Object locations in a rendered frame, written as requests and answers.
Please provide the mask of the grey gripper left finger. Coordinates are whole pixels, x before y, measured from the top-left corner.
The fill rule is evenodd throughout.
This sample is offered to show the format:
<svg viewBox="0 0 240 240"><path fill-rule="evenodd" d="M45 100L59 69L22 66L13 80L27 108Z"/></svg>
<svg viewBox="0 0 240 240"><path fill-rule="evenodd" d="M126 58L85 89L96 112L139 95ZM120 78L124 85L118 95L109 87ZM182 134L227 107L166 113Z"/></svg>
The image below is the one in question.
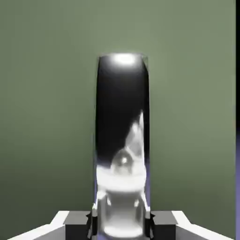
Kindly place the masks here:
<svg viewBox="0 0 240 240"><path fill-rule="evenodd" d="M7 240L98 240L93 234L90 211L60 210L49 224Z"/></svg>

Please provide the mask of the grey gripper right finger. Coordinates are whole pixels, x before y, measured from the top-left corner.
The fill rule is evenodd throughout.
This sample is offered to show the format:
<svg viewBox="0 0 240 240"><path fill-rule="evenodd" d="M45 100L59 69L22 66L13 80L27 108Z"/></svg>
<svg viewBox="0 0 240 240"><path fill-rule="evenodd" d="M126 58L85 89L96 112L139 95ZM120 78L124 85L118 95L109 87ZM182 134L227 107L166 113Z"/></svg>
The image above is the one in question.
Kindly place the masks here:
<svg viewBox="0 0 240 240"><path fill-rule="evenodd" d="M183 211L152 211L145 221L146 240L234 240L192 224Z"/></svg>

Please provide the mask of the green cabinet door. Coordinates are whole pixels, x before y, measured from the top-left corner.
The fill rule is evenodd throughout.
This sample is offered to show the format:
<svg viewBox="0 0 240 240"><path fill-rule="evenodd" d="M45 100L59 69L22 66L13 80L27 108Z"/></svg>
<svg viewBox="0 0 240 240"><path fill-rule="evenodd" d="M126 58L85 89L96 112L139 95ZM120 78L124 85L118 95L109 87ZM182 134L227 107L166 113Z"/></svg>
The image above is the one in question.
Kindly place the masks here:
<svg viewBox="0 0 240 240"><path fill-rule="evenodd" d="M236 0L0 0L0 240L92 206L97 58L149 58L151 208L235 237Z"/></svg>

